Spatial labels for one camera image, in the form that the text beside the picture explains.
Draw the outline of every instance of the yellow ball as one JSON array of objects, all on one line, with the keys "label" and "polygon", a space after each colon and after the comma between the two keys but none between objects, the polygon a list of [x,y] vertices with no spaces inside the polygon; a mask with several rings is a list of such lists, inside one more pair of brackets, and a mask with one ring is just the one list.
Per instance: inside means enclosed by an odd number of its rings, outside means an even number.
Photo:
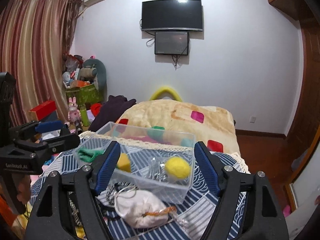
[{"label": "yellow ball", "polygon": [[169,175],[178,179],[186,179],[190,175],[190,165],[181,157],[171,157],[166,161],[164,169]]}]

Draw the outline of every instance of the striped curtain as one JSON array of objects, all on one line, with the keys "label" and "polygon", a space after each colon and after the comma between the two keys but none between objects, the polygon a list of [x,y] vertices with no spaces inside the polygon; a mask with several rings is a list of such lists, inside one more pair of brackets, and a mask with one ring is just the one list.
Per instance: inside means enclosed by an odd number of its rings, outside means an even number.
[{"label": "striped curtain", "polygon": [[46,100],[66,120],[62,55],[70,50],[80,6],[81,0],[10,0],[0,15],[0,72],[17,80],[14,126],[29,122],[28,111]]}]

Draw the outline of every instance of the wooden floor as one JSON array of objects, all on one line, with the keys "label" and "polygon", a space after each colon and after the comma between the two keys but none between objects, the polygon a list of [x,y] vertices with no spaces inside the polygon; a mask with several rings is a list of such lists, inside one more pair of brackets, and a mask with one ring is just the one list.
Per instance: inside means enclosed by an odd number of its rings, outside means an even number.
[{"label": "wooden floor", "polygon": [[292,174],[291,163],[297,153],[282,138],[237,135],[241,157],[251,173],[264,171],[283,209],[289,201],[284,183]]}]

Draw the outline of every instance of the screw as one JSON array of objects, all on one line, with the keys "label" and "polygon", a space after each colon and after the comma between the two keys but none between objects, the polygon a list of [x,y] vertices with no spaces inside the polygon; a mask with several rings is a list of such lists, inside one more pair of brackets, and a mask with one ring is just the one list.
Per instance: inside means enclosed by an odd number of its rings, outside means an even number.
[{"label": "screw", "polygon": [[258,171],[258,176],[264,178],[266,174],[263,171]]},{"label": "screw", "polygon": [[58,174],[57,171],[51,171],[51,172],[49,173],[49,176],[50,176],[50,177],[55,177],[55,176],[57,176],[57,174]]},{"label": "screw", "polygon": [[91,169],[90,165],[85,165],[85,166],[82,167],[83,171],[89,171],[90,169]]},{"label": "screw", "polygon": [[230,165],[224,166],[225,171],[233,171],[233,167]]}]

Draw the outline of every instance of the white drawstring pouch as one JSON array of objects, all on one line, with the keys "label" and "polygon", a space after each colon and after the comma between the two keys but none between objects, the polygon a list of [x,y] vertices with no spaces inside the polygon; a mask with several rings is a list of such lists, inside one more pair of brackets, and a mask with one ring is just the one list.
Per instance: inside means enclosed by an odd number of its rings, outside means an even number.
[{"label": "white drawstring pouch", "polygon": [[125,189],[128,187],[115,193],[115,210],[131,227],[152,228],[164,225],[168,221],[168,214],[144,216],[147,212],[159,212],[166,208],[154,194],[136,188],[124,191]]}]

